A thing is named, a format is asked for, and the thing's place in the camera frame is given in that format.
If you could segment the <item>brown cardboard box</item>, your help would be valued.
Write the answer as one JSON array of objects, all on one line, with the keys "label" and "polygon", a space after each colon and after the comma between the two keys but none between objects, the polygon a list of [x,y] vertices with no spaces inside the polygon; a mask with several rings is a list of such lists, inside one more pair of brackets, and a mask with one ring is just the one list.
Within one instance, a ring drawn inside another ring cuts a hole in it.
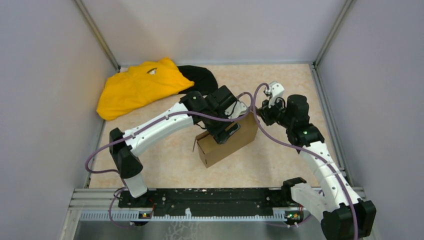
[{"label": "brown cardboard box", "polygon": [[235,127],[238,127],[238,130],[222,144],[218,144],[207,131],[195,137],[194,147],[197,148],[200,160],[206,168],[215,165],[255,140],[258,126],[253,112],[249,112],[245,118],[231,124],[227,129],[232,130]]}]

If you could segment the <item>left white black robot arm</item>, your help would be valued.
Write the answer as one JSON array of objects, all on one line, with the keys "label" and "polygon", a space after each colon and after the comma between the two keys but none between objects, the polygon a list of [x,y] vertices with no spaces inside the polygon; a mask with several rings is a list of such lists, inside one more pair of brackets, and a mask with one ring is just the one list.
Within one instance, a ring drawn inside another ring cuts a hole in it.
[{"label": "left white black robot arm", "polygon": [[119,128],[111,130],[109,152],[130,193],[131,202],[144,207],[150,200],[142,175],[143,165],[139,160],[149,147],[199,123],[203,123],[212,139],[222,145],[240,128],[239,124],[232,126],[232,123],[248,110],[248,106],[224,85],[207,96],[191,91],[168,110],[137,127],[125,131]]}]

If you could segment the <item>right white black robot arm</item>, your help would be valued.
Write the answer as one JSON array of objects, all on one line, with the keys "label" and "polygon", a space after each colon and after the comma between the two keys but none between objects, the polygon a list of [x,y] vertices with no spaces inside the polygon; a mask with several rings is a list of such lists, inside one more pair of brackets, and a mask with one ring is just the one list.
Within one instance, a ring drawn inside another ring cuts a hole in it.
[{"label": "right white black robot arm", "polygon": [[285,128],[288,147],[294,147],[319,182],[318,193],[301,177],[283,182],[281,199],[287,206],[297,203],[319,222],[328,240],[357,240],[371,235],[377,213],[371,200],[363,200],[344,178],[329,153],[320,130],[310,123],[304,95],[293,94],[264,100],[256,114],[267,125]]}]

